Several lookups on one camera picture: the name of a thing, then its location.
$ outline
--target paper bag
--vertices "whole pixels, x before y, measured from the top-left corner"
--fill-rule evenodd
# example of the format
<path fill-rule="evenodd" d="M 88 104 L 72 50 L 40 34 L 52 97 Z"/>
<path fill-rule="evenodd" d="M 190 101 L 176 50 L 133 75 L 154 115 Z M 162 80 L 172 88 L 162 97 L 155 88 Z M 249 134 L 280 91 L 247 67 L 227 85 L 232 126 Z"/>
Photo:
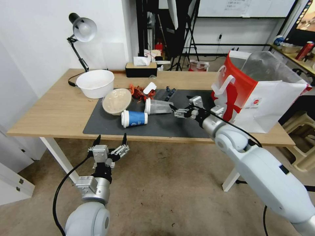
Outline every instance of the paper bag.
<path fill-rule="evenodd" d="M 211 95 L 225 107 L 224 120 L 247 132 L 267 133 L 307 87 L 270 52 L 230 51 Z"/>

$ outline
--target white table leg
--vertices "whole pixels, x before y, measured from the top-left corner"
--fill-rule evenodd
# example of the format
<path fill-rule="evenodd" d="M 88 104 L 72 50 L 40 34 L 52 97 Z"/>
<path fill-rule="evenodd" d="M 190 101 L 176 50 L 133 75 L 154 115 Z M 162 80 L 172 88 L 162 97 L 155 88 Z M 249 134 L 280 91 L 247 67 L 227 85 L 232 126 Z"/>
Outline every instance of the white table leg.
<path fill-rule="evenodd" d="M 235 181 L 239 178 L 240 174 L 237 172 L 235 168 L 233 168 L 232 172 L 229 174 L 227 179 L 222 184 L 222 188 L 224 192 L 227 192 L 230 190 L 230 188 L 233 186 Z"/>
<path fill-rule="evenodd" d="M 45 138 L 45 137 L 40 137 L 40 139 L 43 141 L 43 143 L 46 145 L 48 150 L 51 152 L 53 157 L 56 159 L 56 161 L 61 165 L 61 167 L 64 169 L 66 173 L 69 173 L 70 170 L 73 169 L 73 166 L 57 144 L 57 142 L 54 140 L 54 138 Z M 79 175 L 77 174 L 76 171 L 74 171 L 70 176 L 70 179 L 76 183 L 77 180 L 79 179 Z"/>

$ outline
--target screen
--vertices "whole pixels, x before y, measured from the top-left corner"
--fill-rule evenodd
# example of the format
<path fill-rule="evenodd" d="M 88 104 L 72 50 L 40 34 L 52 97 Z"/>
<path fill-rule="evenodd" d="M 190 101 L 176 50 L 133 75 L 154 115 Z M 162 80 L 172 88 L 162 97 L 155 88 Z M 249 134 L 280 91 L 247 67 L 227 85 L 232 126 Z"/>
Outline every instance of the screen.
<path fill-rule="evenodd" d="M 315 2 L 309 1 L 298 18 L 298 30 L 315 32 Z"/>

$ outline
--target black lamp arm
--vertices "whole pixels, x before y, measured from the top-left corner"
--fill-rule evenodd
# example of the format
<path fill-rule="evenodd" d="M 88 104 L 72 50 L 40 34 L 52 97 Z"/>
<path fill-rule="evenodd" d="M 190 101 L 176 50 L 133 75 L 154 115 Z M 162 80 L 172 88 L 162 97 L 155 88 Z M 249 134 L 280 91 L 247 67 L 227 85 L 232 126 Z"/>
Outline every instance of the black lamp arm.
<path fill-rule="evenodd" d="M 73 51 L 75 52 L 76 56 L 79 58 L 79 62 L 83 66 L 85 72 L 89 71 L 89 66 L 86 64 L 85 60 L 80 57 L 79 53 L 77 52 L 76 48 L 74 47 L 74 43 L 78 41 L 77 39 L 74 38 L 74 35 L 71 35 L 69 38 L 67 38 L 69 44 L 71 45 Z"/>

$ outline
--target desk lamp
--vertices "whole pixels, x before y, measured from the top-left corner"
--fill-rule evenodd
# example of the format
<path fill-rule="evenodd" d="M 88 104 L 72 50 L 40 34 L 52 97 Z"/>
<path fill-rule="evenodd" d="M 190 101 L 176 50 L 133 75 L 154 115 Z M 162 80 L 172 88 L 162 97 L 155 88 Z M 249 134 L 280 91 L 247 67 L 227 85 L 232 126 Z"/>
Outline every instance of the desk lamp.
<path fill-rule="evenodd" d="M 85 72 L 89 71 L 89 66 L 86 64 L 83 58 L 80 57 L 79 53 L 74 47 L 76 41 L 88 42 L 91 41 L 97 32 L 97 27 L 94 21 L 89 18 L 79 17 L 76 13 L 69 15 L 69 20 L 72 23 L 73 35 L 67 38 L 76 56 L 79 58 L 79 62 L 83 66 Z"/>

